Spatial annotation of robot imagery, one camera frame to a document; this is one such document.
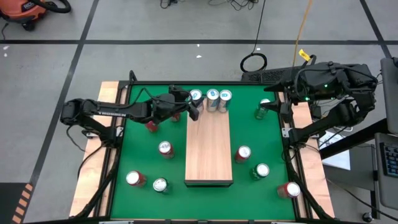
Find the green table surface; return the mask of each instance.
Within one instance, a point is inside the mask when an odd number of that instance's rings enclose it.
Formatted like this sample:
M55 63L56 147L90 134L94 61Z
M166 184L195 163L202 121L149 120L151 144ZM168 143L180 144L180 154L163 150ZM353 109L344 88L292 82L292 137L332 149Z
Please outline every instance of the green table surface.
M152 95L168 91L167 85L134 85L131 101L142 87ZM232 92L229 106L232 160L242 145L251 148L251 157L244 164L232 161L234 184L228 188L188 188L184 183L187 113L183 113L177 123L164 121L156 133L150 133L143 124L127 121L111 218L294 220L292 201L277 195L277 186L288 181L281 158L282 137L277 113L269 111L262 120L254 118L254 110L260 100L274 100L274 94L264 92L264 86L251 85L187 85L183 88L199 89L204 94L210 88ZM139 101L147 99L149 97L143 93ZM159 154L157 146L161 141L173 144L173 159L164 159ZM260 162L269 166L270 173L265 179L254 181L249 170ZM126 175L132 170L138 170L147 177L143 188L126 182ZM152 188L153 181L159 177L169 181L169 194L159 194Z

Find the wooden block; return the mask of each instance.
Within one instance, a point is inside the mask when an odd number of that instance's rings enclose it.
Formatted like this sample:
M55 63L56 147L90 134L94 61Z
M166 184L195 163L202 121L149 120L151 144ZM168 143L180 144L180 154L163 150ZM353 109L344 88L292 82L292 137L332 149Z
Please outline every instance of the wooden block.
M206 99L197 121L188 117L185 183L187 186L233 183L228 112L208 112Z

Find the can lid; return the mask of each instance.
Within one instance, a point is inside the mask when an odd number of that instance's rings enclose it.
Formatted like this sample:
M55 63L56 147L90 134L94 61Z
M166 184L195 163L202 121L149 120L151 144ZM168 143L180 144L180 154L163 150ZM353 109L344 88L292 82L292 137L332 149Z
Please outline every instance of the can lid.
M154 190L161 192L167 187L167 182L164 178L158 178L154 182Z
M286 189L288 193L294 197L299 196L301 192L299 185L296 184L295 182L290 182L289 184L287 184Z
M215 89L210 89L209 91L207 91L206 94L207 98L211 99L211 100L216 100L219 96L218 91Z
M139 174L137 171L131 171L126 176L126 181L128 184L136 184L139 180Z
M268 99L262 99L262 100L260 101L260 103L269 103L269 102L271 102L271 101L269 101Z
M230 100L232 98L232 93L229 90L222 90L220 92L220 98L222 100Z
M267 164L258 164L257 165L257 173L262 176L262 177L266 177L269 174L269 168L267 166Z
M241 146L239 147L239 155L243 158L248 158L251 154L251 150L247 146Z
M162 141L162 142L159 144L159 151L160 151L161 153L167 153L167 152L169 152L169 151L172 149L171 146L172 146L172 145L171 145L168 141Z
M200 90L191 90L192 100L199 100L201 98L201 91Z

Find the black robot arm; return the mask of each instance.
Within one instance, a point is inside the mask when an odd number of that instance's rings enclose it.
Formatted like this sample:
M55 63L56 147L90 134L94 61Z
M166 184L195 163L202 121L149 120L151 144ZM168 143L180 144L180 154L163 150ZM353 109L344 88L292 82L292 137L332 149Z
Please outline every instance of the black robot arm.
M302 147L312 135L334 126L354 126L362 122L375 107L376 87L377 79L365 64L322 62L302 66L297 73L287 73L278 84L265 88L264 91L284 91L287 100L263 103L261 106L280 113L283 120L289 123L293 118L292 104L344 98L325 118L304 128L284 130L285 145Z
M144 90L150 99L136 102ZM92 115L128 118L143 124L153 121L155 124L159 124L177 113L188 111L191 119L196 121L199 117L197 106L202 101L203 98L192 101L189 91L185 91L179 86L170 85L169 93L159 96L152 96L143 88L130 105L83 99L70 100L63 105L60 121L68 126L79 125L87 131L97 134L107 146L116 147L116 139L119 136L116 134L117 129L103 126L94 120Z

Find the vacuum cleaner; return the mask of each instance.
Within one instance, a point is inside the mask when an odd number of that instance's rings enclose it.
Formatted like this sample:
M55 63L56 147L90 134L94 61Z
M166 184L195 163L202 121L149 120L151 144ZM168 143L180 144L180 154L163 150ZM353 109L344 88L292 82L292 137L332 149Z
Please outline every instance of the vacuum cleaner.
M65 7L45 0L0 0L0 17L8 22L22 24L25 30L34 30L34 22L44 17L47 10L68 13L71 10L67 0L60 0Z

